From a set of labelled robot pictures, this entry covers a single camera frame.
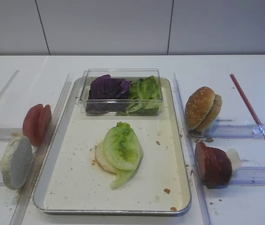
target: red stick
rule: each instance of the red stick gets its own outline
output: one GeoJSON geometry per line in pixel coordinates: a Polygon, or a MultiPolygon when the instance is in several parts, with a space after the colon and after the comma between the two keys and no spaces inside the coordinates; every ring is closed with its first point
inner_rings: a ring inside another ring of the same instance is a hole
{"type": "Polygon", "coordinates": [[[239,85],[238,81],[236,80],[235,76],[233,74],[230,75],[230,78],[232,79],[233,83],[235,84],[237,90],[239,91],[244,103],[246,104],[249,112],[251,113],[254,121],[256,122],[256,124],[260,125],[261,121],[259,120],[258,116],[256,115],[255,111],[253,110],[249,100],[247,99],[245,93],[243,92],[241,86],[239,85]]]}

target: red tomato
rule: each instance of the red tomato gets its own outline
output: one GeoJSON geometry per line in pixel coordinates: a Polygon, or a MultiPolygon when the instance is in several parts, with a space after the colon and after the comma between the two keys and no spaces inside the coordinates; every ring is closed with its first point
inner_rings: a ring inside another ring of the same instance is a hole
{"type": "Polygon", "coordinates": [[[27,136],[32,145],[38,147],[41,145],[40,137],[37,135],[38,133],[38,124],[41,111],[43,110],[42,104],[37,104],[31,107],[26,114],[23,125],[22,132],[24,136],[27,136]]]}
{"type": "Polygon", "coordinates": [[[46,131],[48,129],[48,126],[52,120],[52,111],[50,109],[49,105],[46,105],[44,109],[40,113],[39,121],[38,121],[38,136],[41,141],[43,142],[43,139],[45,137],[46,131]]]}

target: white countertop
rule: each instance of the white countertop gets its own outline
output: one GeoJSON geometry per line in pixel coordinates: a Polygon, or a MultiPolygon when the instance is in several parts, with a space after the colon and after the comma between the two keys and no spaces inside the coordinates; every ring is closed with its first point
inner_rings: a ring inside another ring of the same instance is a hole
{"type": "MultiPolygon", "coordinates": [[[[264,56],[0,56],[0,90],[12,74],[19,74],[0,101],[0,127],[22,126],[23,118],[35,103],[49,103],[54,107],[68,73],[72,81],[89,68],[158,68],[160,75],[179,81],[182,100],[199,87],[209,86],[221,94],[221,118],[233,118],[239,124],[254,124],[229,74],[235,74],[257,115],[265,123],[265,55],[264,56]]],[[[265,166],[264,140],[230,140],[229,147],[238,149],[246,165],[265,166]]],[[[228,148],[225,141],[210,145],[228,148]]],[[[5,149],[0,143],[0,158],[5,149]]],[[[186,163],[189,159],[184,150],[186,163]]],[[[23,225],[49,224],[202,224],[196,189],[192,184],[192,206],[182,217],[54,217],[39,212],[29,203],[23,225]]],[[[265,224],[265,187],[230,186],[208,190],[206,202],[212,224],[265,224]]],[[[8,225],[16,204],[16,192],[0,187],[0,224],[8,225]]]]}

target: meat slice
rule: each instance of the meat slice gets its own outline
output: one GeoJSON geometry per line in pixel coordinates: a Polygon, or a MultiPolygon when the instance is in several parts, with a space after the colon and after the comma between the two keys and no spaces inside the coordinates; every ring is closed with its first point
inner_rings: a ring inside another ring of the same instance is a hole
{"type": "Polygon", "coordinates": [[[210,157],[211,177],[206,181],[206,187],[214,188],[218,185],[220,180],[220,166],[214,149],[207,147],[207,150],[210,157]]]}
{"type": "Polygon", "coordinates": [[[38,133],[37,135],[39,136],[40,140],[40,145],[44,140],[46,131],[48,129],[48,126],[52,120],[52,111],[50,109],[49,105],[46,105],[44,109],[40,113],[40,117],[38,120],[38,133]]]}
{"type": "Polygon", "coordinates": [[[220,179],[218,181],[218,185],[226,185],[230,181],[232,174],[231,161],[223,150],[217,148],[213,148],[213,150],[216,153],[220,168],[220,173],[219,173],[220,179]]]}
{"type": "Polygon", "coordinates": [[[211,177],[211,165],[207,147],[203,142],[198,142],[196,144],[195,158],[199,169],[200,179],[202,181],[207,181],[211,177]]]}
{"type": "Polygon", "coordinates": [[[37,104],[31,107],[26,114],[22,124],[23,135],[27,136],[31,144],[36,147],[41,144],[40,138],[38,136],[38,121],[42,110],[42,104],[37,104]]]}

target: white wall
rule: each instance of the white wall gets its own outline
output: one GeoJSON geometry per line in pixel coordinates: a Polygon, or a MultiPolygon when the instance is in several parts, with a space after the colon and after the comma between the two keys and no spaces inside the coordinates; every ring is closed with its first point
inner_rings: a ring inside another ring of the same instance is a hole
{"type": "MultiPolygon", "coordinates": [[[[37,3],[55,55],[265,54],[265,0],[37,3]]],[[[35,0],[0,0],[0,54],[48,54],[35,0]]]]}
{"type": "Polygon", "coordinates": [[[34,0],[0,0],[0,54],[48,54],[34,0]]]}
{"type": "Polygon", "coordinates": [[[169,54],[265,53],[265,0],[175,0],[169,54]]]}
{"type": "Polygon", "coordinates": [[[38,0],[51,54],[167,54],[172,0],[38,0]]]}

